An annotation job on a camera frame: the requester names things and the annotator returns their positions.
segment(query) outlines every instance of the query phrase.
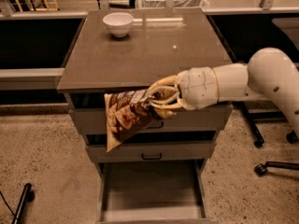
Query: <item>black cable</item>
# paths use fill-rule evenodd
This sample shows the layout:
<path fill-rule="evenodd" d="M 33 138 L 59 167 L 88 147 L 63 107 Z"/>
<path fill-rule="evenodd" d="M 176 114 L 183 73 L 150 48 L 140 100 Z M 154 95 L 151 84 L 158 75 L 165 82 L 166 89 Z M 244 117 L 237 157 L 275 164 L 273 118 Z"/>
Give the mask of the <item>black cable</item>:
<path fill-rule="evenodd" d="M 3 196 L 3 194 L 2 194 L 2 191 L 0 190 L 0 195 L 1 195 L 1 197 L 2 197 L 2 199 L 3 199 L 3 201 L 4 201 L 4 203 L 6 204 L 6 206 L 8 207 L 8 209 L 9 209 L 9 211 L 11 212 L 11 214 L 12 214 L 12 216 L 14 216 L 15 218 L 16 218 L 16 215 L 15 215 L 15 213 L 11 210 L 11 208 L 10 208 L 10 206 L 8 205 L 8 203 L 7 203 L 7 201 L 6 201 L 6 199 L 5 199 L 5 197 Z"/>

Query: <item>brown snack bag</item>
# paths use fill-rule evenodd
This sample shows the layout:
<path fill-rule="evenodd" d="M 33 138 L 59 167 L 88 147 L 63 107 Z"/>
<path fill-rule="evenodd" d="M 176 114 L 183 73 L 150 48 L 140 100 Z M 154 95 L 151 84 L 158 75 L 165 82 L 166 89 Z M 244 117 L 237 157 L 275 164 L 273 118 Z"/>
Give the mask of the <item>brown snack bag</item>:
<path fill-rule="evenodd" d="M 161 119 L 154 108 L 147 105 L 146 91 L 105 94 L 107 152 L 147 127 L 154 119 Z"/>

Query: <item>caster wheel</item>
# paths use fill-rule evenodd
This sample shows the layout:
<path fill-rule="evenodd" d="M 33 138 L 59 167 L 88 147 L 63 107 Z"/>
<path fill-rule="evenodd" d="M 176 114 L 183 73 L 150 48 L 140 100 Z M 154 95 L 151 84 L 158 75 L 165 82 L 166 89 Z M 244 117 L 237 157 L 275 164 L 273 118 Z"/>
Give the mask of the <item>caster wheel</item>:
<path fill-rule="evenodd" d="M 28 194 L 27 201 L 30 203 L 35 199 L 35 197 L 36 197 L 35 193 L 33 191 L 30 191 Z"/>
<path fill-rule="evenodd" d="M 254 141 L 254 146 L 256 146 L 257 148 L 260 148 L 263 146 L 263 142 L 260 140 Z"/>
<path fill-rule="evenodd" d="M 254 168 L 254 172 L 257 175 L 261 176 L 261 175 L 265 175 L 268 172 L 268 170 L 263 164 L 259 164 Z"/>
<path fill-rule="evenodd" d="M 287 140 L 290 144 L 294 144 L 298 141 L 298 137 L 294 131 L 287 134 Z"/>

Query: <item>speckled floor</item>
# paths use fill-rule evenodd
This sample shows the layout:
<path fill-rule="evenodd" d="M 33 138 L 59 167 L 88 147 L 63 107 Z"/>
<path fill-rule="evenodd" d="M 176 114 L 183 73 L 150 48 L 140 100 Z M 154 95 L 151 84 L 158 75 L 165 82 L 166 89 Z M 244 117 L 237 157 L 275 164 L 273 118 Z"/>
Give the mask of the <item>speckled floor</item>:
<path fill-rule="evenodd" d="M 265 143 L 254 138 L 234 109 L 202 174 L 207 211 L 220 223 L 298 223 L 299 172 L 253 168 L 265 161 L 299 162 L 299 146 L 285 135 L 287 122 L 259 124 Z M 0 106 L 0 190 L 13 210 L 25 183 L 36 198 L 23 223 L 94 223 L 100 178 L 77 134 L 66 105 Z M 0 223 L 12 215 L 0 201 Z"/>

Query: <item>drawer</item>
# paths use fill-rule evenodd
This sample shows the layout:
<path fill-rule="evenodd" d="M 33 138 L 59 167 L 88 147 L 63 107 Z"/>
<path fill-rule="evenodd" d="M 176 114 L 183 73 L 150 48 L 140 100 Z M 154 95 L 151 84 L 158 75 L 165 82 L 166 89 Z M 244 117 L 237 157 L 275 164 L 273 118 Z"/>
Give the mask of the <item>drawer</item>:
<path fill-rule="evenodd" d="M 106 145 L 87 145 L 86 151 L 91 162 L 118 161 L 170 161 L 208 159 L 212 156 L 214 141 L 173 141 L 128 143 L 107 152 Z"/>
<path fill-rule="evenodd" d="M 200 163 L 106 163 L 97 224 L 217 224 L 206 214 Z"/>
<path fill-rule="evenodd" d="M 178 110 L 169 119 L 154 121 L 142 133 L 168 133 L 187 131 L 223 130 L 231 114 L 230 105 L 214 105 L 195 111 Z M 106 111 L 104 108 L 75 109 L 70 111 L 72 120 L 80 134 L 106 133 Z"/>

